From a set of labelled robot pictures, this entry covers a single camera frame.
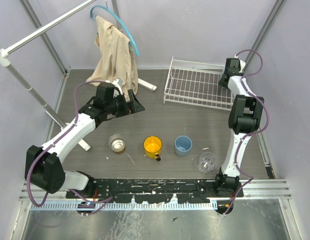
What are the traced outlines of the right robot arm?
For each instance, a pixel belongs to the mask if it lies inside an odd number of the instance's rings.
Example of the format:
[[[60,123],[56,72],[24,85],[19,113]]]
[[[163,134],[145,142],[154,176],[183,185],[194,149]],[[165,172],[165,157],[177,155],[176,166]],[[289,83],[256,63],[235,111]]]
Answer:
[[[252,133],[259,129],[262,117],[264,98],[255,98],[256,95],[247,85],[242,70],[244,66],[245,62],[237,57],[227,58],[218,83],[234,96],[228,118],[230,143],[225,161],[215,176],[214,191],[220,197],[229,197],[240,188],[244,152]]]

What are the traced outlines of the light blue plastic cup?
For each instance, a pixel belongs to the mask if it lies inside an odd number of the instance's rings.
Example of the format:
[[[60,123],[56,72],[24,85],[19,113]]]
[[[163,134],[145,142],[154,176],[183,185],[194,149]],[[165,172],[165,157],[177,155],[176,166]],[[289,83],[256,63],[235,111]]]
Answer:
[[[176,138],[174,145],[176,154],[180,157],[183,157],[191,150],[192,140],[185,135],[181,135]]]

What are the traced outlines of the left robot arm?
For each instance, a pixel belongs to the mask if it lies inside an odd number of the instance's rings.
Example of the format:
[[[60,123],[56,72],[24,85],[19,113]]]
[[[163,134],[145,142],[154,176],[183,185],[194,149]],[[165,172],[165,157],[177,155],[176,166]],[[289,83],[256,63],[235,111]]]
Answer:
[[[123,93],[117,84],[101,82],[96,94],[83,107],[75,108],[75,118],[50,141],[31,146],[26,154],[25,180],[54,194],[59,190],[76,190],[83,198],[95,192],[93,177],[80,171],[65,171],[62,163],[86,135],[109,117],[120,118],[144,111],[133,91]]]

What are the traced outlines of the yellow mug black handle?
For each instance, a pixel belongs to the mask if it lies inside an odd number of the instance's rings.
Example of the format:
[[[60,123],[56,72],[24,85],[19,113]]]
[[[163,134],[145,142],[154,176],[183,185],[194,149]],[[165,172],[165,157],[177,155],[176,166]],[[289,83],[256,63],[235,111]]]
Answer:
[[[157,136],[149,136],[143,142],[146,157],[161,161],[162,141]]]

